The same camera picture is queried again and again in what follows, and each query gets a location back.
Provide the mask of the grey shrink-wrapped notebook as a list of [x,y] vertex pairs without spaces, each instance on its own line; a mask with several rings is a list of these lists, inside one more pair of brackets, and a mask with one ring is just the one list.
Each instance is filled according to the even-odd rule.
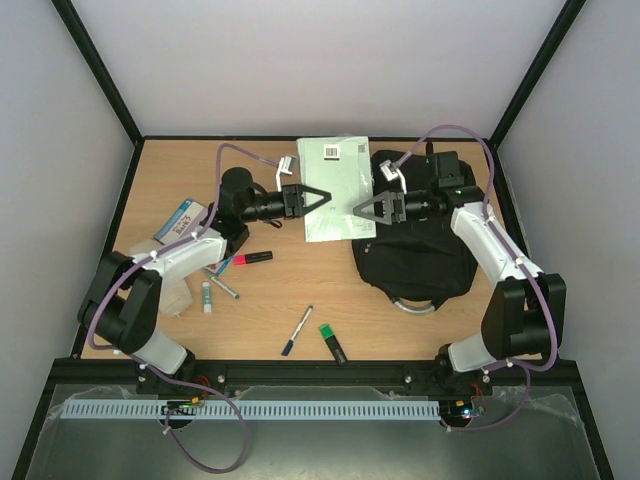
[[360,240],[376,236],[376,223],[353,208],[373,197],[369,139],[366,136],[297,140],[301,183],[331,194],[331,200],[304,216],[311,243]]

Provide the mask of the black student backpack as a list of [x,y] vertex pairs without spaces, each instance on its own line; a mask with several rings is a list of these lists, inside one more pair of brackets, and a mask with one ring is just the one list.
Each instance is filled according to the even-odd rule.
[[[407,192],[426,191],[435,196],[446,178],[455,187],[474,187],[471,166],[455,151],[412,155],[400,167]],[[407,220],[377,224],[376,236],[351,242],[357,272],[367,284],[381,290],[399,308],[430,313],[450,298],[466,294],[478,263],[451,230],[452,213],[419,218],[410,209]]]

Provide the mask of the purple dog picture book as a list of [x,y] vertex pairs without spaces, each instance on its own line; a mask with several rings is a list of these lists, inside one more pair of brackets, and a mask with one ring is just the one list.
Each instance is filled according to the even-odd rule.
[[196,229],[205,219],[207,213],[207,207],[187,198],[154,234],[153,238],[162,245],[171,244]]

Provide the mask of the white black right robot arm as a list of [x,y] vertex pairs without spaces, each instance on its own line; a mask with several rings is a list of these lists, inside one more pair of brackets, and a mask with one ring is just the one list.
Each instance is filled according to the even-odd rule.
[[373,196],[354,209],[377,234],[352,243],[358,273],[401,310],[435,312],[467,293],[482,269],[493,287],[478,333],[439,350],[436,379],[460,390],[471,371],[529,368],[524,356],[542,354],[540,370],[556,361],[564,323],[566,284],[546,274],[507,234],[454,151],[414,156],[379,151],[371,159]]

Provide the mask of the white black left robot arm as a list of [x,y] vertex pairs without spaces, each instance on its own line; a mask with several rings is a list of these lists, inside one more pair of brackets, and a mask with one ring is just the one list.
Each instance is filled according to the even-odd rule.
[[118,251],[104,256],[78,311],[89,340],[101,337],[156,377],[184,387],[191,386],[195,376],[195,356],[159,329],[162,294],[235,254],[248,239],[249,223],[275,225],[301,218],[332,198],[300,183],[268,192],[242,167],[218,173],[216,182],[207,217],[176,241],[134,256]]

